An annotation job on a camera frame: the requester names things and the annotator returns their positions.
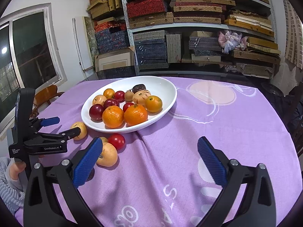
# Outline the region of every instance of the red tomato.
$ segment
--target red tomato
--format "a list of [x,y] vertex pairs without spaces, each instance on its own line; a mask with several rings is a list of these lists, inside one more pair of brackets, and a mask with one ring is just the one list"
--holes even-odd
[[112,144],[116,150],[121,149],[125,145],[125,138],[120,134],[113,134],[109,137],[108,142]]
[[125,103],[124,104],[124,106],[123,106],[123,112],[125,112],[126,111],[126,109],[128,109],[130,106],[132,106],[132,105],[134,105],[134,103],[132,103],[132,102],[127,102],[127,103]]
[[117,91],[114,95],[115,99],[119,102],[123,102],[124,101],[124,92],[123,91]]

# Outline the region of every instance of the glass pane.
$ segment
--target glass pane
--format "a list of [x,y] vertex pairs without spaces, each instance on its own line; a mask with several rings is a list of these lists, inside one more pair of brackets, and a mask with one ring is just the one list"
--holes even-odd
[[13,21],[13,40],[25,87],[36,89],[56,76],[48,49],[43,12]]
[[6,26],[0,30],[0,122],[15,107],[18,88]]

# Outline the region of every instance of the purple tablecloth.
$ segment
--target purple tablecloth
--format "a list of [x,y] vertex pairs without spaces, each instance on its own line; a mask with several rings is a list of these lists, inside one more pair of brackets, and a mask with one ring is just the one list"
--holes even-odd
[[[299,161],[289,133],[265,97],[255,88],[230,83],[168,77],[178,89],[176,103],[153,125],[124,134],[126,147],[112,168],[95,165],[94,178],[79,192],[106,227],[192,227],[205,216],[221,187],[214,184],[197,152],[206,136],[214,148],[242,165],[267,166],[275,194],[277,224],[302,191]],[[81,121],[81,108],[96,90],[115,80],[79,83],[53,102],[39,117],[60,117],[43,132],[58,133]],[[57,165],[84,149],[95,136],[88,130],[70,140],[65,154],[47,155],[44,166]],[[66,217],[73,220],[55,185]],[[236,213],[244,187],[226,220]],[[23,210],[16,213],[22,222]]]

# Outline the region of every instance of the blue gripper pad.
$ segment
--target blue gripper pad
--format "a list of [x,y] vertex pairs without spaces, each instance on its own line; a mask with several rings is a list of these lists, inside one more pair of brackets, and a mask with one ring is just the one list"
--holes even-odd
[[100,154],[102,153],[103,144],[100,138],[93,140],[92,143],[89,144],[89,148],[85,152],[85,155],[79,161],[78,165],[74,169],[73,173],[73,184],[76,188],[83,185],[91,170],[93,169],[96,161],[98,160]]
[[226,169],[205,137],[200,137],[198,140],[198,152],[215,183],[224,187],[227,184]]
[[43,126],[43,127],[51,126],[51,125],[58,124],[59,122],[60,122],[59,117],[53,117],[53,118],[42,120],[41,121],[41,126]]

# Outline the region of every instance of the white oval bowl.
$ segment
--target white oval bowl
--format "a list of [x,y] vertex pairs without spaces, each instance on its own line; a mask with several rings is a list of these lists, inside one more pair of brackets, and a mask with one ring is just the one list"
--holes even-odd
[[[146,89],[150,91],[152,96],[158,96],[162,102],[162,110],[157,113],[148,112],[148,120],[134,126],[128,126],[125,122],[121,127],[111,129],[105,126],[101,121],[92,120],[89,116],[89,109],[92,106],[92,101],[95,96],[103,95],[106,89],[113,89],[115,92],[122,90],[124,92],[132,89],[137,84],[144,84]],[[174,105],[177,99],[177,89],[172,82],[165,78],[155,77],[155,76],[137,76],[131,78],[121,79],[112,82],[93,93],[84,103],[81,110],[81,118],[86,126],[89,128],[104,132],[104,133],[129,133],[143,129],[162,118],[169,109]],[[123,108],[125,102],[120,103],[120,108]]]

